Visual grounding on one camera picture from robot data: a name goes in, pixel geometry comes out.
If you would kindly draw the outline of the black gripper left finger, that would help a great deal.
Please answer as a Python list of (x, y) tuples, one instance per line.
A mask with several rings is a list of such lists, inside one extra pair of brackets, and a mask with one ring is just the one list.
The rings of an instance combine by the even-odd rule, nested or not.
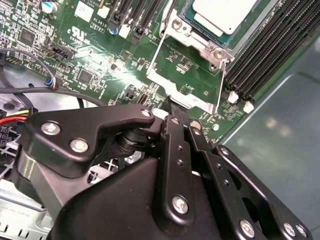
[(23, 127), (18, 171), (53, 219), (77, 194), (146, 159), (189, 161), (183, 112), (140, 104), (40, 112)]

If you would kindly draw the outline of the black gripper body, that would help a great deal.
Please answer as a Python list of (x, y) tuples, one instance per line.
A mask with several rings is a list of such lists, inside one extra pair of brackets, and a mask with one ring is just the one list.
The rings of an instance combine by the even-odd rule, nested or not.
[(61, 209), (51, 240), (233, 240), (229, 219), (189, 161), (140, 160), (74, 196)]

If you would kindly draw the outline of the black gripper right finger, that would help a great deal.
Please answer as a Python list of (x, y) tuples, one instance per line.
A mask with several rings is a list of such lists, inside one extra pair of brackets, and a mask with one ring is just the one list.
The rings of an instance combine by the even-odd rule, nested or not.
[(186, 129), (220, 240), (312, 240), (307, 226), (226, 146)]

